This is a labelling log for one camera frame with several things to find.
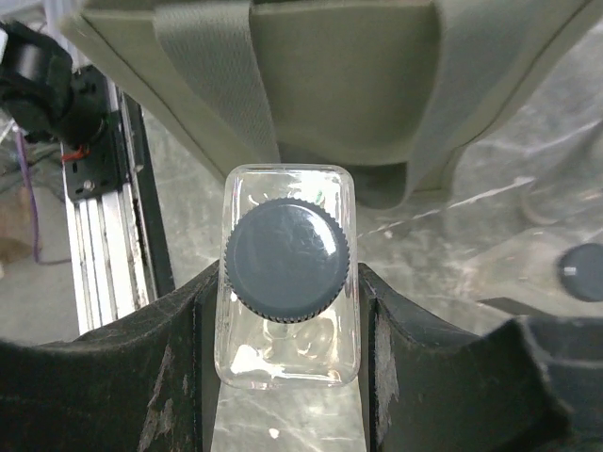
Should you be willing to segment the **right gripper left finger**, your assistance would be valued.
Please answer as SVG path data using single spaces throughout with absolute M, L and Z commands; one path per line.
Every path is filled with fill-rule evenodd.
M 207 451 L 219 268 L 71 342 L 1 345 L 5 451 Z

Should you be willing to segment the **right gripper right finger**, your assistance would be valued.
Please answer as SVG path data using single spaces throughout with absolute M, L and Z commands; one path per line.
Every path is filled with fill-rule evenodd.
M 519 326 L 456 327 L 358 266 L 369 451 L 540 451 L 569 436 Z

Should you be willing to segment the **small clear bottle grey cap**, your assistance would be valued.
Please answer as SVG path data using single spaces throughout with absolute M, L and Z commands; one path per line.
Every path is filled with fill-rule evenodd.
M 350 383 L 361 359 L 354 182 L 330 165 L 227 177 L 214 363 L 240 389 Z

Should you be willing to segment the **olive canvas bag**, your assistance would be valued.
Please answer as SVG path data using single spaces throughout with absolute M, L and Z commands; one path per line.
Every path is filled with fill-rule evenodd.
M 598 1 L 85 1 L 63 35 L 214 176 L 331 164 L 377 209 L 451 188 Z

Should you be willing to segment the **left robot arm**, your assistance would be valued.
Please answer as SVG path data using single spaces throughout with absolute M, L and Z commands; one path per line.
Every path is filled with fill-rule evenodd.
M 25 131 L 89 145 L 105 129 L 99 94 L 56 40 L 17 21 L 1 23 L 1 109 Z

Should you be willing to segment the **clear bottle with black label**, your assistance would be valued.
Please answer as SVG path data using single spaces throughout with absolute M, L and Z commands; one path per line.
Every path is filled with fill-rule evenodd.
M 455 295 L 493 325 L 518 316 L 601 317 L 600 302 L 569 294 L 559 276 L 559 262 L 569 250 L 600 240 L 559 226 L 504 237 L 460 264 Z

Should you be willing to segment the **clear tube with dark label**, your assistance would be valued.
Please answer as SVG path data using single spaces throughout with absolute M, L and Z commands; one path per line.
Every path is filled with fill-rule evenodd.
M 520 195 L 524 216 L 549 226 L 593 207 L 602 206 L 602 185 L 582 180 L 545 180 L 530 183 Z

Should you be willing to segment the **aluminium rail frame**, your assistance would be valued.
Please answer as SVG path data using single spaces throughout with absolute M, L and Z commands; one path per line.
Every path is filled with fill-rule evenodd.
M 78 329 L 127 316 L 175 287 L 140 106 L 113 82 L 125 178 L 99 197 L 66 202 Z

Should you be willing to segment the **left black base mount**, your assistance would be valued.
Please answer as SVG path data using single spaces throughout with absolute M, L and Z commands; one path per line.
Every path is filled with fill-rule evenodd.
M 120 113 L 110 101 L 105 76 L 91 65 L 74 74 L 73 88 L 91 101 L 102 119 L 100 132 L 84 146 L 82 156 L 63 164 L 67 196 L 79 202 L 115 191 L 122 182 Z

